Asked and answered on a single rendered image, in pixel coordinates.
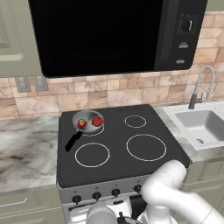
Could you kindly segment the grey wall outlet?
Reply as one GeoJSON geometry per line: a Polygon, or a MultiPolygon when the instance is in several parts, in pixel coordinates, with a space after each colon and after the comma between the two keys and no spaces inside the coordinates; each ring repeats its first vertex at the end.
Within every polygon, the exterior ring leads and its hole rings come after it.
{"type": "Polygon", "coordinates": [[[27,77],[16,77],[15,82],[19,93],[29,93],[32,91],[27,77]]]}
{"type": "Polygon", "coordinates": [[[34,83],[35,90],[37,92],[48,90],[47,80],[46,80],[46,77],[43,76],[43,75],[34,76],[33,77],[33,83],[34,83]]]}

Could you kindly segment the black hob stove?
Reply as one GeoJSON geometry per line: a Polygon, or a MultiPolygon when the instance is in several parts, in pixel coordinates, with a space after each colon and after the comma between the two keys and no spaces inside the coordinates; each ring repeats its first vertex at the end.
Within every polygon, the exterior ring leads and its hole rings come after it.
{"type": "Polygon", "coordinates": [[[134,186],[142,186],[164,163],[178,160],[189,166],[190,158],[151,105],[96,111],[104,124],[94,133],[83,134],[70,151],[65,146],[77,132],[72,122],[75,113],[64,112],[59,118],[57,187],[62,207],[75,206],[75,195],[81,196],[78,205],[141,197],[134,186]],[[120,190],[117,197],[111,193],[116,188],[120,190]],[[92,198],[95,192],[101,193],[98,200],[92,198]]]}

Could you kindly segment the black microwave oven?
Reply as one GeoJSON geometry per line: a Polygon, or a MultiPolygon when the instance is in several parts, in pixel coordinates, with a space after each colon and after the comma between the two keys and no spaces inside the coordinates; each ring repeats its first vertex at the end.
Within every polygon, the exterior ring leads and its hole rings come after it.
{"type": "Polygon", "coordinates": [[[28,0],[46,78],[186,70],[207,0],[28,0]]]}

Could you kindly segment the pale green drawer front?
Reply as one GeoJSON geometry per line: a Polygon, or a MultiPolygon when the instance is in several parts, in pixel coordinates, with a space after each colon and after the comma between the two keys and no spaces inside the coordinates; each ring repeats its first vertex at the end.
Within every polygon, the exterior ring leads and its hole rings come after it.
{"type": "Polygon", "coordinates": [[[24,211],[32,209],[45,209],[60,207],[60,196],[57,188],[28,190],[27,192],[0,193],[0,205],[19,202],[28,198],[28,202],[23,205],[7,206],[0,208],[0,214],[12,211],[24,211]]]}

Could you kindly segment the red onion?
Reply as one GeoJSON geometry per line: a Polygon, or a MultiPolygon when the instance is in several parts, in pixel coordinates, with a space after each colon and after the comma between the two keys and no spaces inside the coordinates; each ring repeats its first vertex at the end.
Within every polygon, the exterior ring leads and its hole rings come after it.
{"type": "Polygon", "coordinates": [[[96,116],[92,119],[91,122],[95,127],[100,127],[103,124],[103,118],[100,116],[96,116]]]}

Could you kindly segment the silver spring tap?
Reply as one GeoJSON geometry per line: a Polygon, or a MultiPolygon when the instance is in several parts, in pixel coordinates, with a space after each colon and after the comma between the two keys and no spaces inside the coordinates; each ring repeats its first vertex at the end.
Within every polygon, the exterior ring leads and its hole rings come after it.
{"type": "Polygon", "coordinates": [[[210,96],[211,96],[211,93],[212,93],[212,90],[213,90],[213,87],[214,87],[214,80],[215,80],[215,72],[214,72],[214,69],[211,67],[211,66],[203,66],[200,70],[199,70],[199,75],[198,75],[198,79],[195,83],[195,88],[193,90],[193,93],[192,93],[192,97],[191,97],[191,100],[189,102],[189,106],[188,108],[190,110],[193,110],[194,107],[195,107],[195,104],[198,102],[198,103],[202,103],[202,102],[208,102],[210,100],[210,96]],[[212,75],[212,79],[210,81],[210,86],[208,89],[205,89],[204,87],[202,87],[200,85],[200,80],[201,80],[201,75],[203,74],[203,72],[206,70],[206,69],[209,69],[210,72],[211,72],[211,75],[212,75]],[[203,96],[201,96],[200,98],[197,97],[198,95],[198,92],[199,92],[199,89],[202,89],[203,91],[206,92],[206,98],[203,98],[203,96]]]}

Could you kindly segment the pale green wall cupboard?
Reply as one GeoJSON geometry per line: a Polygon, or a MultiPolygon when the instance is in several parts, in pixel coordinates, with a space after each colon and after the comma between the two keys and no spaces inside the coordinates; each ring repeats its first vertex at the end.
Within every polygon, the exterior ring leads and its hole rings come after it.
{"type": "Polygon", "coordinates": [[[41,75],[28,0],[0,0],[0,78],[41,75]]]}
{"type": "Polygon", "coordinates": [[[224,0],[207,0],[206,11],[224,11],[224,0]]]}

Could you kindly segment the black microwave door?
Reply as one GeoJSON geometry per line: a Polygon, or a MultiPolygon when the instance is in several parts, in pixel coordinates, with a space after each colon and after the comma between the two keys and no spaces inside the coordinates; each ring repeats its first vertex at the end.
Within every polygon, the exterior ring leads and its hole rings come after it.
{"type": "Polygon", "coordinates": [[[47,78],[154,69],[163,0],[28,0],[47,78]]]}

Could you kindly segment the white sink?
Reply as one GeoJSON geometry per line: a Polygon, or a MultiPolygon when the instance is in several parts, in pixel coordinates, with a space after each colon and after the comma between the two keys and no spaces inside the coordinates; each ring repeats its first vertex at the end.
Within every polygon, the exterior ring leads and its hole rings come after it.
{"type": "Polygon", "coordinates": [[[224,146],[224,101],[163,107],[196,151],[224,146]]]}

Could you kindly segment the silver oven door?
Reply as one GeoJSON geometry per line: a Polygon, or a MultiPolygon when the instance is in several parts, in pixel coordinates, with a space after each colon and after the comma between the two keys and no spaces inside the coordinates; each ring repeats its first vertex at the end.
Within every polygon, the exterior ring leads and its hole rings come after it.
{"type": "MultiPolygon", "coordinates": [[[[86,224],[88,209],[93,204],[63,206],[66,224],[86,224]]],[[[118,224],[141,224],[137,218],[146,208],[146,203],[139,196],[120,196],[104,200],[102,204],[113,210],[118,224]]]]}

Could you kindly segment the black microwave knob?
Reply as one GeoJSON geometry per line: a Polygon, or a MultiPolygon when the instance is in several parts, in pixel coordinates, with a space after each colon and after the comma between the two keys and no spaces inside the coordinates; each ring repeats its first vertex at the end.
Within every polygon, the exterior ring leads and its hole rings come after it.
{"type": "Polygon", "coordinates": [[[183,24],[182,24],[182,30],[184,32],[189,32],[193,27],[193,21],[192,20],[186,20],[183,24]]]}

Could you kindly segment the pale green base cupboard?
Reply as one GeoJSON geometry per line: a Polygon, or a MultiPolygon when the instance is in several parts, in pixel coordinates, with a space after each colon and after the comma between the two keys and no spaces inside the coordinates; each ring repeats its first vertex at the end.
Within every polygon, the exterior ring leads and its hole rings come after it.
{"type": "Polygon", "coordinates": [[[224,159],[192,163],[181,190],[197,193],[218,208],[224,199],[224,159]]]}

